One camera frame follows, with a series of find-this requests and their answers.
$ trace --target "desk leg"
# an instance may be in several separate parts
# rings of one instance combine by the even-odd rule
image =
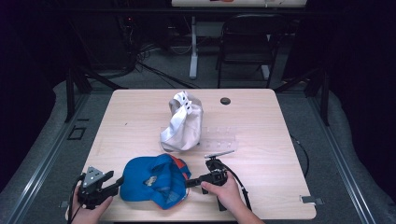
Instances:
[[[198,54],[197,54],[197,34],[195,30],[195,17],[191,20],[191,64],[190,64],[190,78],[197,78]]]

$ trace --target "human hand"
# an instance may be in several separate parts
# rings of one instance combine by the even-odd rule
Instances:
[[[110,206],[111,202],[113,202],[113,197],[110,196],[105,199],[99,206],[95,209],[86,209],[81,207],[80,203],[78,202],[78,189],[79,186],[76,187],[75,193],[73,195],[73,213],[72,217],[73,224],[97,224],[99,222],[100,216],[107,210]]]
[[[239,188],[231,172],[227,171],[227,182],[223,186],[216,186],[203,181],[201,187],[216,194],[224,207],[233,212],[238,206],[245,206],[242,202]]]

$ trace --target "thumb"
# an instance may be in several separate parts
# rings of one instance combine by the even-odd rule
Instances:
[[[110,196],[106,198],[105,201],[102,202],[99,206],[93,209],[93,211],[97,213],[97,215],[101,216],[107,210],[107,208],[110,206],[112,202],[113,202],[113,197]]]
[[[211,193],[216,194],[216,195],[218,195],[219,191],[221,190],[219,186],[213,185],[213,184],[205,182],[205,181],[203,181],[201,183],[201,187]]]

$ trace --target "baseball cap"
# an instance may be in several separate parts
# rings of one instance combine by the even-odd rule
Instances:
[[[152,200],[162,209],[168,209],[187,196],[185,181],[191,173],[186,162],[164,153],[130,160],[123,176],[120,196],[124,201]]]

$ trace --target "black chair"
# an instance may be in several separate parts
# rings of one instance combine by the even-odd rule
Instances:
[[[269,88],[274,70],[278,45],[285,34],[288,22],[277,14],[240,14],[228,19],[222,26],[219,42],[218,88],[221,82],[221,66],[226,64],[269,65],[266,83]]]

